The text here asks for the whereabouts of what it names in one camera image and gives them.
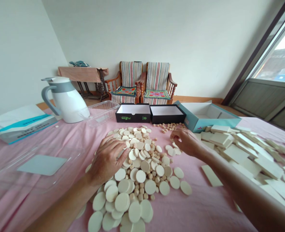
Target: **table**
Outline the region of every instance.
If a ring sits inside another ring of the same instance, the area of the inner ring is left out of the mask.
[[[95,129],[90,128],[85,122],[67,124],[62,120],[55,125],[12,145],[6,145],[0,140],[0,164],[8,162],[36,144],[83,147],[86,151],[84,164],[73,173],[78,180],[91,163],[101,139],[109,131],[115,128],[142,126],[140,123],[117,123],[115,120]],[[259,135],[285,145],[285,131],[260,119],[244,117],[239,126],[251,128]],[[163,148],[170,144],[170,132],[162,134],[158,127],[151,129],[150,136],[158,138],[157,145]],[[245,215],[236,211],[232,197],[224,187],[213,188],[209,185],[200,168],[204,165],[202,161],[184,153],[173,157],[173,160],[171,166],[182,168],[184,180],[192,186],[193,194],[186,196],[180,189],[172,188],[168,196],[155,194],[155,201],[151,202],[154,216],[151,223],[146,224],[146,231],[256,231]],[[0,231],[23,231],[62,194],[63,191],[57,188],[41,195],[32,191],[0,189]],[[88,202],[85,213],[73,222],[69,231],[87,231],[91,214],[92,205]]]
[[[77,81],[81,96],[83,98],[101,99],[108,97],[104,76],[108,75],[108,68],[91,68],[91,67],[58,67],[58,75],[68,77],[71,81]],[[90,92],[87,82],[95,84],[96,92],[100,96],[93,95]]]

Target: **clear plastic box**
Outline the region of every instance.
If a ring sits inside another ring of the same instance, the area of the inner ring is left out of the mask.
[[[67,161],[52,176],[33,174],[18,171],[17,169],[36,155],[65,158]],[[43,144],[34,146],[32,149],[9,161],[0,168],[0,188],[25,190],[34,193],[45,193],[58,185],[68,188],[78,175],[77,170],[82,165],[84,156],[83,149],[53,146]]]
[[[98,125],[113,120],[116,118],[116,111],[119,108],[119,104],[113,101],[104,101],[87,108],[80,110],[79,115],[88,122],[90,127],[97,127]]]

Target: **chair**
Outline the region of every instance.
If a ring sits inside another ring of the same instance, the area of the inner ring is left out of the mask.
[[[106,80],[109,98],[116,103],[139,103],[139,97],[141,95],[141,85],[145,80],[145,73],[143,73],[142,62],[125,62],[121,61],[119,64],[119,72],[117,77],[111,80]]]
[[[147,62],[146,91],[141,92],[141,102],[150,105],[172,104],[177,84],[169,73],[169,63]]]

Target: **white thermos jug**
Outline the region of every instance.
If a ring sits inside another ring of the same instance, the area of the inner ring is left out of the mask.
[[[87,107],[83,98],[72,85],[71,80],[67,77],[49,77],[42,79],[47,81],[49,86],[43,88],[42,98],[49,108],[56,115],[61,115],[65,122],[75,123],[80,122],[83,118],[78,111]],[[48,99],[48,90],[51,90],[52,97],[56,107]],[[85,117],[90,116],[89,111],[84,111]]]

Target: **forearm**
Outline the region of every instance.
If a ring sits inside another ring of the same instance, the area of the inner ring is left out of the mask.
[[[242,175],[216,152],[205,162],[213,169],[247,218],[259,231],[285,231],[285,207]]]
[[[85,176],[82,177],[26,231],[67,231],[81,208],[99,187],[92,185]]]

